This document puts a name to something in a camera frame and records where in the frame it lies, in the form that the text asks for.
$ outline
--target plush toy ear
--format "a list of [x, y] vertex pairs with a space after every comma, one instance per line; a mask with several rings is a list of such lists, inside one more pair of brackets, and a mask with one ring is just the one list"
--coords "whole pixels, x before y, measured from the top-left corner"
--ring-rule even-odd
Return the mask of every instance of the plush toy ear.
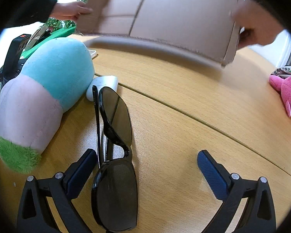
[[279, 76], [276, 76], [276, 75], [269, 76], [269, 83], [277, 91], [280, 91], [283, 81], [284, 81], [284, 79], [280, 78]]
[[289, 101], [286, 101], [286, 111], [287, 111], [288, 117], [291, 117], [291, 108], [290, 108]]

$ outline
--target sunglasses frame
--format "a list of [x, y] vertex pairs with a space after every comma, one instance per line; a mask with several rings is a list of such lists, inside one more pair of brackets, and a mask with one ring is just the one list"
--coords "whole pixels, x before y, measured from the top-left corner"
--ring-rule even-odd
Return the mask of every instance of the sunglasses frame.
[[[126, 166], [129, 166], [129, 167], [132, 168], [132, 171], [133, 171], [134, 176], [135, 176], [135, 183], [136, 183], [136, 190], [137, 190], [137, 194], [136, 194], [136, 196], [137, 196], [136, 225], [137, 225], [137, 220], [138, 220], [139, 194], [138, 194], [138, 185], [137, 185], [136, 172], [135, 172], [135, 168], [134, 168], [134, 166], [132, 164], [133, 153], [132, 153], [132, 150], [131, 150], [131, 145], [126, 144], [119, 137], [119, 135], [115, 132], [115, 130], [113, 129], [112, 125], [109, 123], [109, 120], [108, 120], [107, 115], [106, 115], [106, 111], [104, 109], [102, 94], [103, 94], [103, 91], [104, 91], [105, 88], [111, 89], [109, 87], [103, 87], [100, 90], [99, 94], [98, 94], [97, 87], [95, 85], [93, 85], [93, 88], [92, 88], [93, 98], [94, 98], [94, 105], [95, 105], [96, 126], [97, 126], [97, 154], [98, 154], [98, 166], [99, 166], [99, 169], [98, 169], [98, 172], [96, 173], [96, 175], [94, 177], [93, 186], [92, 186], [91, 200], [92, 200], [92, 212], [93, 212], [93, 216], [94, 216], [97, 224], [99, 224], [101, 227], [103, 227], [107, 232], [108, 231], [111, 232], [110, 229], [105, 227], [105, 225], [102, 223], [102, 221], [100, 219], [100, 216], [99, 216], [99, 212], [98, 212], [97, 190], [98, 190], [98, 185], [102, 180], [101, 177], [103, 176], [103, 173], [108, 169], [108, 167], [113, 167], [115, 165], [123, 165], [123, 164], [125, 164]], [[105, 160], [103, 159], [103, 151], [102, 151], [102, 148], [101, 148], [101, 145], [100, 145], [99, 111], [100, 111], [100, 114], [102, 116], [103, 124], [104, 124], [104, 132], [103, 133], [106, 136], [106, 157], [105, 157]], [[128, 112], [130, 125], [132, 126], [128, 108], [127, 108], [127, 112]], [[109, 142], [112, 142], [113, 144], [122, 147], [123, 150], [124, 150], [124, 157], [107, 160], [107, 158], [108, 158], [108, 153], [107, 152], [108, 152]], [[133, 229], [133, 228], [123, 229], [121, 231], [130, 230], [130, 229]]]

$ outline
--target black sleeve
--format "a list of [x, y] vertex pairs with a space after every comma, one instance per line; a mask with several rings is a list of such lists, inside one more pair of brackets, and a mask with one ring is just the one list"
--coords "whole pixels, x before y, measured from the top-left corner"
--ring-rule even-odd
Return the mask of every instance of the black sleeve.
[[5, 27], [17, 27], [35, 22], [45, 23], [56, 2], [57, 0], [28, 0]]

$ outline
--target blue gripper pad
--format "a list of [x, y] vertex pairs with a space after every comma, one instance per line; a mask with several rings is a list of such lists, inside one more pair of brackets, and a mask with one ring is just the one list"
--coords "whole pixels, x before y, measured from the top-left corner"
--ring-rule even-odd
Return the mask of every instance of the blue gripper pad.
[[197, 154], [197, 165], [214, 196], [218, 200], [225, 201], [228, 196], [228, 185], [204, 151], [200, 151]]
[[68, 199], [75, 199], [79, 196], [96, 163], [96, 152], [92, 149], [87, 149], [77, 162], [69, 166], [65, 172], [66, 177], [63, 180]]

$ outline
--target pink plush toy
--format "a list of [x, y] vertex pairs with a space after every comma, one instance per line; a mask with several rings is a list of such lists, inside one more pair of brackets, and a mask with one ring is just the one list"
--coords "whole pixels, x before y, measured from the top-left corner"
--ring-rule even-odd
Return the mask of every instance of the pink plush toy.
[[281, 92], [281, 98], [286, 106], [286, 111], [289, 117], [291, 117], [291, 76], [283, 79], [276, 75], [269, 76], [269, 83], [274, 89]]

